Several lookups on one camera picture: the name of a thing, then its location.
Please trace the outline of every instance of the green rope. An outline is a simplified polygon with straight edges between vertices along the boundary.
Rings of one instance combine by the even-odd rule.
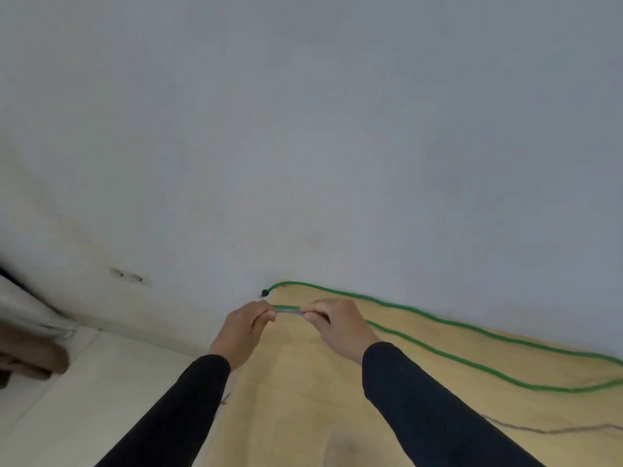
[[[499,341],[503,341],[503,342],[509,342],[511,344],[519,344],[519,345],[526,345],[528,347],[533,347],[535,349],[541,349],[543,351],[549,351],[552,353],[563,353],[565,355],[573,355],[576,357],[588,357],[591,359],[601,359],[604,361],[608,361],[608,362],[612,362],[613,364],[617,364],[620,366],[623,366],[623,361],[621,361],[620,359],[617,359],[616,357],[612,357],[610,355],[604,355],[602,353],[589,353],[589,352],[584,352],[584,351],[569,351],[567,349],[558,349],[557,347],[551,347],[549,345],[544,345],[544,344],[538,344],[537,342],[531,342],[531,341],[524,341],[523,339],[517,339],[514,337],[507,337],[507,336],[501,336],[499,334],[496,334],[494,332],[491,331],[487,331],[486,329],[482,329],[479,328],[478,326],[473,326],[471,324],[468,323],[464,323],[464,322],[459,322],[459,321],[454,321],[451,319],[444,319],[444,318],[440,318],[439,316],[435,316],[431,313],[427,313],[421,309],[417,309],[417,308],[413,308],[411,306],[406,306],[406,305],[395,305],[393,303],[388,303],[386,301],[382,301],[379,300],[377,298],[373,298],[371,296],[367,296],[367,295],[361,295],[358,293],[350,293],[350,292],[346,292],[346,291],[341,291],[341,290],[334,290],[331,288],[326,288],[320,285],[314,285],[312,283],[306,283],[306,282],[297,282],[297,281],[285,281],[285,282],[279,282],[279,283],[275,283],[273,286],[269,287],[266,291],[267,293],[269,293],[270,291],[284,286],[284,285],[299,285],[299,286],[307,286],[310,288],[316,288],[317,290],[323,290],[323,291],[327,291],[330,293],[335,293],[338,295],[342,295],[342,296],[347,296],[349,298],[357,298],[357,299],[363,299],[363,300],[367,300],[367,301],[371,301],[373,303],[376,303],[378,305],[381,306],[385,306],[385,307],[389,307],[389,308],[396,308],[396,309],[402,309],[405,311],[410,311],[411,313],[416,313],[420,316],[426,317],[432,321],[435,322],[440,322],[442,324],[448,324],[449,326],[456,326],[458,328],[463,328],[463,329],[469,329],[475,332],[478,332],[480,334],[483,334],[484,336],[487,337],[491,337],[493,339],[497,339]],[[288,306],[288,305],[275,305],[276,308],[283,308],[283,309],[298,309],[299,306]],[[409,336],[408,334],[404,334],[403,332],[400,332],[398,330],[395,329],[391,329],[391,328],[386,328],[380,324],[378,324],[377,322],[374,321],[369,321],[366,320],[366,322],[380,330],[383,332],[386,332],[388,334],[394,334],[395,336],[401,337],[403,339],[405,339],[406,341],[412,342],[413,344],[416,344],[420,347],[422,347],[423,349],[425,349],[426,351],[429,351],[430,353],[434,353],[437,355],[440,355],[441,357],[445,357],[446,359],[450,359],[451,361],[455,361],[458,362],[460,364],[463,365],[467,365],[473,369],[477,369],[477,370],[481,370],[482,372],[486,372],[487,374],[490,374],[492,376],[501,378],[502,380],[504,380],[505,382],[508,382],[510,384],[516,385],[518,387],[524,388],[524,389],[528,389],[528,390],[533,390],[535,392],[556,392],[556,393],[589,393],[589,392],[596,392],[597,390],[604,390],[604,389],[610,389],[612,387],[617,387],[619,385],[623,385],[623,378],[615,378],[613,380],[609,380],[607,382],[603,382],[601,384],[596,384],[596,385],[588,385],[586,387],[557,387],[554,385],[536,385],[536,384],[529,384],[527,382],[522,382],[521,380],[517,380],[516,378],[513,378],[511,376],[508,376],[506,374],[503,374],[502,372],[500,372],[499,370],[495,370],[492,369],[491,367],[488,367],[486,365],[482,365],[479,364],[477,362],[472,362],[472,361],[468,361],[467,359],[463,359],[462,357],[459,357],[457,355],[451,354],[451,353],[445,353],[443,351],[440,351],[439,349],[436,349],[434,347],[432,347],[431,345],[428,345],[422,341],[420,341],[419,339],[416,339],[414,337]]]

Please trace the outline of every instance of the person's left hand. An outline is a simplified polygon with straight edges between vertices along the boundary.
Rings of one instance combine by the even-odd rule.
[[[225,357],[233,372],[251,356],[268,322],[275,320],[275,309],[268,302],[247,303],[227,315],[207,353]]]

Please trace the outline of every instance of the person's right arm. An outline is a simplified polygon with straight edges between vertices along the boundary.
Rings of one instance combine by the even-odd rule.
[[[381,341],[353,301],[319,300],[301,310],[334,352],[362,366],[366,398],[417,467],[543,467],[400,349]]]

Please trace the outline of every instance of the hand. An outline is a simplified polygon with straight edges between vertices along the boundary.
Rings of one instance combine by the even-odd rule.
[[[353,300],[318,300],[302,307],[301,311],[333,352],[359,365],[366,349],[381,341],[363,319]]]
[[[262,331],[269,321],[275,320],[275,309],[266,301],[247,303],[227,315],[207,353],[225,357],[233,372],[249,359]]]

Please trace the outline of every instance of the dark long sleeve shirt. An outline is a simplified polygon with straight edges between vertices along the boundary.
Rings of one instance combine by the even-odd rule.
[[[96,467],[190,467],[229,372],[219,355],[198,358]],[[368,348],[362,381],[417,467],[543,467],[388,342]]]

